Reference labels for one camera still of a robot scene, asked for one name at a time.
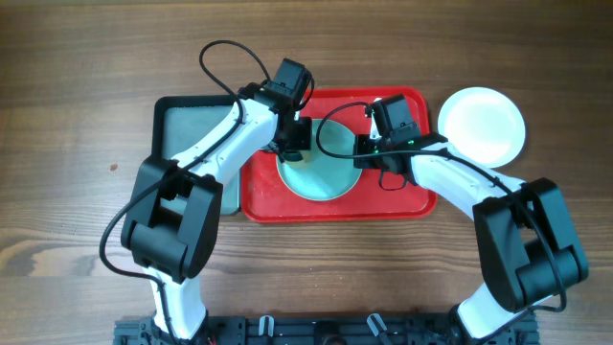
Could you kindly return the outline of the white plate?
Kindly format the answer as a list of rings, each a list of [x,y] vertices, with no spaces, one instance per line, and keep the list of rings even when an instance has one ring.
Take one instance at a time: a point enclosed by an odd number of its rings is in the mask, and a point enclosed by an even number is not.
[[[517,105],[486,87],[451,95],[441,107],[437,129],[461,154],[488,168],[509,164],[526,142],[526,125]]]

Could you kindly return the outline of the green yellow sponge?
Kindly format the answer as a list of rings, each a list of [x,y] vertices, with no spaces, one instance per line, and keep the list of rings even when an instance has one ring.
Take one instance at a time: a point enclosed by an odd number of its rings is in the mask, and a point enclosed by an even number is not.
[[[284,161],[287,162],[300,162],[304,159],[303,155],[299,151],[287,151],[283,154]]]

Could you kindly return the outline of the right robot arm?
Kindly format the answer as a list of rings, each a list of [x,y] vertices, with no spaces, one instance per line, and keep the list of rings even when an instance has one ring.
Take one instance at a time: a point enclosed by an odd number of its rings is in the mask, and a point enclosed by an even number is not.
[[[439,133],[421,133],[402,95],[364,107],[374,132],[356,139],[354,165],[399,175],[474,222],[484,282],[452,312],[450,340],[483,344],[532,311],[563,311],[568,288],[589,268],[559,187],[547,178],[505,176]]]

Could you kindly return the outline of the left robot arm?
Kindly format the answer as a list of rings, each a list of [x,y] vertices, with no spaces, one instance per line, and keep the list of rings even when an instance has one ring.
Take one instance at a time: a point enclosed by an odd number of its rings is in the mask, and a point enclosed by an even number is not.
[[[121,244],[150,280],[156,313],[119,322],[117,344],[209,344],[199,273],[212,255],[224,187],[259,150],[297,162],[310,150],[311,121],[298,117],[314,86],[304,65],[284,59],[276,75],[228,96],[172,96],[155,105],[154,132],[179,111],[181,128],[198,135],[165,157],[155,137],[127,204]]]

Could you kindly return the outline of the light blue plate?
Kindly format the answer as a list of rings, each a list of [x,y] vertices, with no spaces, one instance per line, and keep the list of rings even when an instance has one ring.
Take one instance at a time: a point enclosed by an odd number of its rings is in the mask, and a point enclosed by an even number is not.
[[[358,181],[362,170],[349,159],[323,154],[316,145],[315,135],[320,120],[312,121],[311,150],[306,160],[281,163],[277,170],[283,184],[295,195],[311,201],[330,201],[346,194]],[[350,155],[355,135],[346,126],[326,121],[320,132],[320,142],[328,151]]]

